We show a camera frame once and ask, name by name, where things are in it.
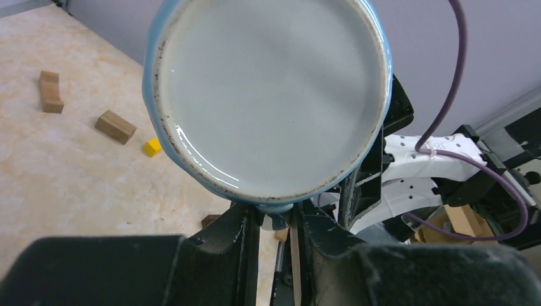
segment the wooden block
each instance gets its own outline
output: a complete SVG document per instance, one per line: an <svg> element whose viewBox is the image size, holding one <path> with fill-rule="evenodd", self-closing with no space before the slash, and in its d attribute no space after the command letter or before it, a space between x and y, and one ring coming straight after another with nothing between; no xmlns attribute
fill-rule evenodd
<svg viewBox="0 0 541 306"><path fill-rule="evenodd" d="M201 220L201 226L203 228L206 228L210 223L214 222L214 220L218 219L221 215L208 215L203 220Z"/></svg>
<svg viewBox="0 0 541 306"><path fill-rule="evenodd" d="M289 227L274 232L274 239L280 242L286 242L289 234Z"/></svg>
<svg viewBox="0 0 541 306"><path fill-rule="evenodd" d="M40 94L45 113L62 113L64 103L60 99L58 73L48 71L40 73Z"/></svg>
<svg viewBox="0 0 541 306"><path fill-rule="evenodd" d="M149 140L149 142L145 144L144 149L148 156L154 157L161 151L161 145L159 144L159 140L157 138Z"/></svg>
<svg viewBox="0 0 541 306"><path fill-rule="evenodd" d="M477 218L475 217L475 212L469 205L460 207L451 207L449 205L445 205L444 208L449 216L451 224L453 225L453 230L455 233L468 235L471 237L479 237L479 235L483 232Z"/></svg>
<svg viewBox="0 0 541 306"><path fill-rule="evenodd" d="M96 121L96 129L125 145L133 136L137 127L124 120L116 113L107 110L98 118L98 121Z"/></svg>
<svg viewBox="0 0 541 306"><path fill-rule="evenodd" d="M46 113L62 113L64 109L64 103L60 100L43 99L41 103L43 104L43 111Z"/></svg>

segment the yellow block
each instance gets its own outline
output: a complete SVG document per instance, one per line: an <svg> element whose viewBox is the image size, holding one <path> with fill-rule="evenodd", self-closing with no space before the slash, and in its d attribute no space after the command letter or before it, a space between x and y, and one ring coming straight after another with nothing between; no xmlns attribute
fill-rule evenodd
<svg viewBox="0 0 541 306"><path fill-rule="evenodd" d="M157 138L153 138L145 144L145 152L147 152L150 157L154 157L160 151L161 145L159 145L159 141Z"/></svg>

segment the toy block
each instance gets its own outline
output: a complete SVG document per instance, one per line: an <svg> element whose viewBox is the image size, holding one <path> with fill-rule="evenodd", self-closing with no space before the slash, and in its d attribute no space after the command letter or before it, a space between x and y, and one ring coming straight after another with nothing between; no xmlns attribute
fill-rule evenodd
<svg viewBox="0 0 541 306"><path fill-rule="evenodd" d="M280 242L286 242L289 234L289 227L274 232L274 239Z"/></svg>
<svg viewBox="0 0 541 306"><path fill-rule="evenodd" d="M218 219L221 215L208 215L203 220L201 220L201 226L203 228L206 228L210 223L214 222L214 220Z"/></svg>
<svg viewBox="0 0 541 306"><path fill-rule="evenodd" d="M40 94L45 113L62 113L64 102L60 100L58 73L48 71L40 73Z"/></svg>
<svg viewBox="0 0 541 306"><path fill-rule="evenodd" d="M153 138L145 144L144 149L145 152L147 152L148 156L154 157L156 154L161 152L161 145L159 144L157 138Z"/></svg>
<svg viewBox="0 0 541 306"><path fill-rule="evenodd" d="M137 127L111 110L107 110L96 121L96 129L125 145L133 136Z"/></svg>

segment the white wall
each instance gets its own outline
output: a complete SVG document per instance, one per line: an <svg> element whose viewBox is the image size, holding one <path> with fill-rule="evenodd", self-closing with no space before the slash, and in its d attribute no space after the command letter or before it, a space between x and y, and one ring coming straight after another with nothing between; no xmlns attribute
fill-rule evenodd
<svg viewBox="0 0 541 306"><path fill-rule="evenodd" d="M372 0L387 32L395 73L409 95L419 134L451 83L457 29L447 0ZM71 0L70 12L141 62L147 28L161 0ZM463 85L439 134L476 125L541 84L539 0L462 0L470 45Z"/></svg>

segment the table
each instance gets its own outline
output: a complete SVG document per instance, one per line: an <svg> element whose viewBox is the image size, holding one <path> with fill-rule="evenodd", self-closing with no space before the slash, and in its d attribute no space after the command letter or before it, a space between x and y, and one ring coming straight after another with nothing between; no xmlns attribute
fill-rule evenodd
<svg viewBox="0 0 541 306"><path fill-rule="evenodd" d="M0 19L0 277L51 235L160 235L201 229L229 202L162 153L141 96L142 67L54 5ZM41 111L41 70L60 74L62 114ZM94 128L111 109L136 125L121 145ZM262 231L258 305L278 243Z"/></svg>

